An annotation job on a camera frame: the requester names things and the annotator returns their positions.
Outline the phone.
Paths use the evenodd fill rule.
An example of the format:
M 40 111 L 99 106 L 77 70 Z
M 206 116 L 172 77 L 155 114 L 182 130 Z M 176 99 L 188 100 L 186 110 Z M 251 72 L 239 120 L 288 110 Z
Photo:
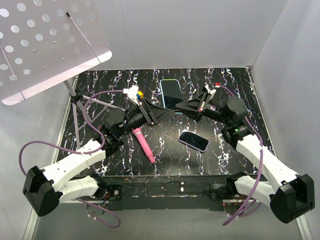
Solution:
M 176 108 L 176 104 L 183 102 L 179 81 L 176 79 L 162 79 L 160 80 L 159 85 L 163 107 L 165 109 L 174 110 L 176 115 L 181 115 L 182 113 Z
M 210 141 L 207 138 L 188 130 L 184 130 L 181 132 L 181 134 L 178 137 L 178 141 L 201 153 L 204 153 L 207 150 L 210 143 Z

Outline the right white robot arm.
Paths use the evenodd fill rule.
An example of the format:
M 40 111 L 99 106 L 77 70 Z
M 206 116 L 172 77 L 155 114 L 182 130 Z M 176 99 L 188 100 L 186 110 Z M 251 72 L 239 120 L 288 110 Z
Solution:
M 262 137 L 247 122 L 248 112 L 241 98 L 233 96 L 224 106 L 216 107 L 214 94 L 214 90 L 203 91 L 197 98 L 176 104 L 176 108 L 195 121 L 207 117 L 222 123 L 224 140 L 257 167 L 255 179 L 244 172 L 229 177 L 227 195 L 232 199 L 241 195 L 254 199 L 270 207 L 285 224 L 313 210 L 314 180 L 287 167 L 263 145 Z

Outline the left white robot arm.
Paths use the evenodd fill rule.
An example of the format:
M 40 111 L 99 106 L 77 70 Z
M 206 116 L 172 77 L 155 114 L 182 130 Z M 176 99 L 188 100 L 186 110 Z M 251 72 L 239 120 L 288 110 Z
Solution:
M 34 166 L 25 174 L 22 193 L 39 217 L 51 213 L 60 203 L 79 197 L 103 199 L 107 183 L 97 174 L 73 179 L 77 174 L 117 152 L 124 144 L 122 137 L 147 124 L 154 126 L 172 116 L 171 109 L 153 105 L 142 99 L 131 110 L 112 108 L 100 127 L 97 138 L 89 140 L 80 153 L 39 168 Z

